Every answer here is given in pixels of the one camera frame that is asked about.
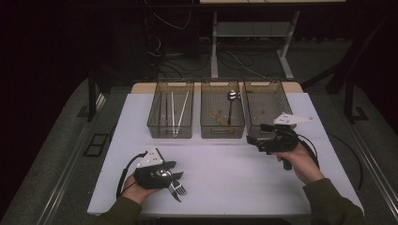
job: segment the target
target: green sleeve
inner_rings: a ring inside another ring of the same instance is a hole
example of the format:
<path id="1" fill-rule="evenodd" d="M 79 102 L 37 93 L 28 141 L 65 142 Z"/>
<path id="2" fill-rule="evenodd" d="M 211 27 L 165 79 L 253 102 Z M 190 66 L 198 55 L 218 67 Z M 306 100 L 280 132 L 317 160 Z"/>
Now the green sleeve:
<path id="1" fill-rule="evenodd" d="M 94 225 L 132 225 L 141 211 L 140 204 L 128 198 L 119 197 L 108 212 L 98 216 Z"/>
<path id="2" fill-rule="evenodd" d="M 303 189 L 310 202 L 313 225 L 366 224 L 362 210 L 342 197 L 329 179 L 315 181 Z"/>

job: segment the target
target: white table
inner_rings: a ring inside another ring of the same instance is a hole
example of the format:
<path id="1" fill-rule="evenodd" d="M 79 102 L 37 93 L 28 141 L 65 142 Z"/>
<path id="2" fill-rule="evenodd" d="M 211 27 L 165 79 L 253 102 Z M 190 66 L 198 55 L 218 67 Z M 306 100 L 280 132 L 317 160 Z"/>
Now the white table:
<path id="1" fill-rule="evenodd" d="M 158 147 L 165 160 L 176 161 L 173 172 L 184 172 L 180 182 L 188 191 L 177 202 L 167 189 L 143 205 L 147 217 L 288 217 L 309 215 L 302 183 L 294 171 L 283 169 L 276 157 L 258 152 L 246 138 L 205 140 L 200 136 L 200 94 L 194 95 L 192 138 L 152 139 L 146 126 L 153 94 L 128 95 L 87 212 L 99 215 L 115 202 L 120 174 L 131 158 Z M 296 132 L 317 148 L 320 167 L 340 193 L 362 207 L 309 96 L 288 93 L 293 114 L 311 116 Z M 134 162 L 130 173 L 135 169 Z"/>

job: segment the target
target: gray carpet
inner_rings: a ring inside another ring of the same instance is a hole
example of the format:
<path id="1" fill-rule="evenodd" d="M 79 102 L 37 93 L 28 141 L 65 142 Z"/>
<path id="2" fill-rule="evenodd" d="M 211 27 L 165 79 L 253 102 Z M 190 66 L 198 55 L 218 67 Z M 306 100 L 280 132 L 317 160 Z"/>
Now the gray carpet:
<path id="1" fill-rule="evenodd" d="M 279 40 L 228 40 L 219 44 L 219 76 L 243 77 L 258 76 L 247 69 L 229 54 L 233 53 L 242 64 L 256 73 L 265 76 L 283 76 L 282 68 L 276 58 L 275 48 L 281 45 Z M 350 42 L 345 40 L 325 40 L 293 42 L 287 60 L 295 76 L 295 81 L 302 83 L 319 72 L 333 66 L 346 53 Z M 204 48 L 199 59 L 187 59 L 180 55 L 169 55 L 171 63 L 168 67 L 160 66 L 160 76 L 165 77 L 209 77 L 210 66 L 209 48 Z M 323 122 L 325 130 L 330 134 L 335 151 L 351 181 L 356 188 L 360 181 L 360 170 L 354 154 L 347 147 L 352 147 L 357 153 L 358 144 L 353 138 L 350 129 L 355 127 L 366 145 L 372 151 L 375 160 L 379 163 L 387 179 L 394 189 L 398 189 L 395 178 L 397 171 L 398 140 L 396 134 L 384 121 L 377 109 L 369 102 L 360 89 L 355 92 L 355 106 L 361 106 L 370 118 L 369 121 L 359 121 L 349 125 L 343 116 L 343 101 L 340 93 L 337 96 L 326 94 L 325 85 L 328 79 L 321 81 L 306 91 Z M 31 171 L 27 175 L 17 196 L 8 209 L 1 224 L 35 224 L 46 202 L 50 199 L 52 190 L 57 187 L 59 177 L 64 177 L 65 165 L 71 158 L 74 166 L 70 171 L 68 182 L 65 183 L 65 192 L 60 194 L 61 199 L 54 211 L 48 216 L 46 224 L 90 224 L 95 219 L 86 213 L 91 199 L 102 162 L 106 156 L 106 148 L 100 157 L 84 157 L 82 152 L 87 147 L 95 133 L 112 134 L 117 123 L 129 87 L 114 88 L 106 96 L 106 101 L 96 118 L 86 123 L 86 118 L 78 117 L 80 109 L 87 105 L 86 83 L 76 89 L 60 114 L 46 143 L 43 145 Z M 397 224 L 391 210 L 388 208 L 380 193 L 374 178 L 363 165 L 363 184 L 359 197 L 365 210 L 368 224 Z M 306 217 L 286 218 L 291 224 L 309 224 Z M 251 224 L 249 220 L 241 224 Z"/>

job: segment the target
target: fork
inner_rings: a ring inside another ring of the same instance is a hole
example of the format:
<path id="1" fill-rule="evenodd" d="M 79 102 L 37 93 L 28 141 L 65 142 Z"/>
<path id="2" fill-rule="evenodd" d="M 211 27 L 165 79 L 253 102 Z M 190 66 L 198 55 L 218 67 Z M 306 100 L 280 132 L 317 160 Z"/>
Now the fork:
<path id="1" fill-rule="evenodd" d="M 173 189 L 176 191 L 176 193 L 178 194 L 178 195 L 186 195 L 187 194 L 187 191 L 185 190 L 185 188 L 181 185 L 181 183 L 179 183 L 179 181 L 177 181 L 177 180 L 173 180 L 173 182 L 172 182 L 172 186 L 173 186 Z"/>

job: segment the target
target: gray floor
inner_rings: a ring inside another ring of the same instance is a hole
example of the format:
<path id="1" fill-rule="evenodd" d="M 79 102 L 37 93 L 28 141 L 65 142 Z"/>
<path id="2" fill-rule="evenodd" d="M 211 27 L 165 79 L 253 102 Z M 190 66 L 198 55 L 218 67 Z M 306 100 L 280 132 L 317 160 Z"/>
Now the gray floor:
<path id="1" fill-rule="evenodd" d="M 302 83 L 333 66 L 344 56 L 350 44 L 350 41 L 346 40 L 325 40 L 321 43 L 293 42 L 287 60 L 295 81 Z M 219 76 L 258 76 L 242 68 L 242 65 L 237 63 L 236 58 L 238 58 L 246 68 L 255 73 L 283 77 L 282 68 L 274 51 L 280 45 L 279 40 L 222 39 L 219 44 Z M 160 66 L 160 76 L 197 79 L 209 77 L 208 47 L 208 42 L 204 41 L 203 53 L 199 60 L 187 59 L 179 54 L 168 55 L 167 58 L 172 63 L 165 65 L 174 69 Z M 369 120 L 359 121 L 355 125 L 347 123 L 343 116 L 344 93 L 336 96 L 328 95 L 325 91 L 327 83 L 328 79 L 325 79 L 308 88 L 306 92 L 310 94 L 325 130 L 330 134 L 330 141 L 352 186 L 354 188 L 358 186 L 360 171 L 347 144 L 359 155 L 361 148 L 367 148 L 391 188 L 397 190 L 398 180 L 395 178 L 395 172 L 398 170 L 397 135 L 359 88 L 355 91 L 354 106 L 362 107 Z M 86 118 L 78 116 L 82 107 L 87 105 L 87 83 L 82 83 L 76 89 L 1 224 L 36 224 L 38 221 L 38 224 L 93 222 L 95 217 L 88 215 L 86 209 L 111 138 L 108 139 L 100 157 L 83 157 L 82 153 L 95 133 L 112 134 L 129 91 L 129 87 L 114 88 L 110 95 L 105 96 L 104 103 L 99 104 L 99 112 L 94 120 L 87 123 Z M 375 181 L 372 170 L 369 170 L 365 163 L 362 164 L 364 178 L 359 198 L 368 224 L 398 224 Z M 287 218 L 287 220 L 295 225 L 309 224 L 307 217 Z"/>

